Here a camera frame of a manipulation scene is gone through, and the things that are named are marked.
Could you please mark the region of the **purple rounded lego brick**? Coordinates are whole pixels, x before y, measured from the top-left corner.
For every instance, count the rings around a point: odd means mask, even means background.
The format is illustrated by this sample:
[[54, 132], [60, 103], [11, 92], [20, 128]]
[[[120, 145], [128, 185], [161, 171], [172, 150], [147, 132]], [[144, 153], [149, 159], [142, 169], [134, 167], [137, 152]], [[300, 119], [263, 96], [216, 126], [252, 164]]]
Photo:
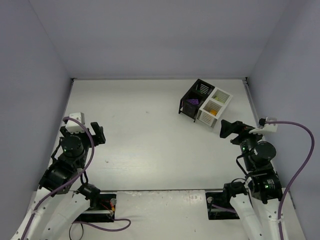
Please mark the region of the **purple rounded lego brick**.
[[189, 104], [192, 104], [192, 105], [195, 105], [197, 106], [199, 104], [199, 100], [196, 98], [196, 99], [187, 99], [186, 100]]

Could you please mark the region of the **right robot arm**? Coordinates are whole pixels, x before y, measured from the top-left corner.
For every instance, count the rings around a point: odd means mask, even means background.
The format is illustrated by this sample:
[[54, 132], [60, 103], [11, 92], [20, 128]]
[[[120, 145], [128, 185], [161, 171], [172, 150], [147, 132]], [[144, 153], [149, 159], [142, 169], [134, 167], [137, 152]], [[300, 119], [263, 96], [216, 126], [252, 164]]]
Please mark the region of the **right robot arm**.
[[271, 163], [276, 156], [275, 147], [263, 136], [277, 131], [277, 124], [261, 119], [256, 128], [241, 121], [221, 121], [220, 138], [231, 134], [230, 143], [240, 147], [238, 159], [244, 160], [241, 170], [244, 182], [233, 181], [223, 187], [225, 200], [233, 207], [250, 240], [287, 240], [288, 233], [280, 207], [283, 190]]

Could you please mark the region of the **yellow green purple lego stack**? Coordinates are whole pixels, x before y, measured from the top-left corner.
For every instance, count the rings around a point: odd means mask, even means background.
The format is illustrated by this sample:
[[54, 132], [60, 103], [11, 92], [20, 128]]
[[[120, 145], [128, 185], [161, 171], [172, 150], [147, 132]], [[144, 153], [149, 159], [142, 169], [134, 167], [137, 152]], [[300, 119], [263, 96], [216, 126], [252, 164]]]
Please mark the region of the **yellow green purple lego stack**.
[[212, 115], [216, 116], [218, 112], [217, 112], [216, 110], [211, 110], [210, 113], [211, 113]]

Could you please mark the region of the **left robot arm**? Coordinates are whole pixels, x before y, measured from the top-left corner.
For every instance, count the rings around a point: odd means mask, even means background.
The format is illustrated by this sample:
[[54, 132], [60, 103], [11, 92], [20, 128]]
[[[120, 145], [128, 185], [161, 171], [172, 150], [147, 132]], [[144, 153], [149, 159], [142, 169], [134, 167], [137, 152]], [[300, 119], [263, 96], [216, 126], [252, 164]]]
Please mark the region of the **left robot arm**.
[[80, 120], [65, 117], [63, 122], [52, 163], [39, 181], [14, 240], [57, 240], [80, 214], [98, 203], [101, 191], [89, 183], [86, 170], [95, 147], [106, 142], [104, 129], [92, 122], [91, 134]]

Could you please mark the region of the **lime green lego brick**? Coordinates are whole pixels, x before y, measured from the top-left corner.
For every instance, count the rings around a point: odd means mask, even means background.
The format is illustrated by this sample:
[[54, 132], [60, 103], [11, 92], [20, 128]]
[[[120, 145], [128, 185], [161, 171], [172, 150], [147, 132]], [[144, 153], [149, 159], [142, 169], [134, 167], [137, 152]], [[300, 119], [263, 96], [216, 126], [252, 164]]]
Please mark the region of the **lime green lego brick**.
[[223, 103], [223, 104], [226, 102], [226, 100], [225, 100], [224, 98], [220, 98], [220, 97], [218, 97], [218, 96], [216, 96], [214, 99], [215, 99], [216, 101], [218, 101], [218, 102]]

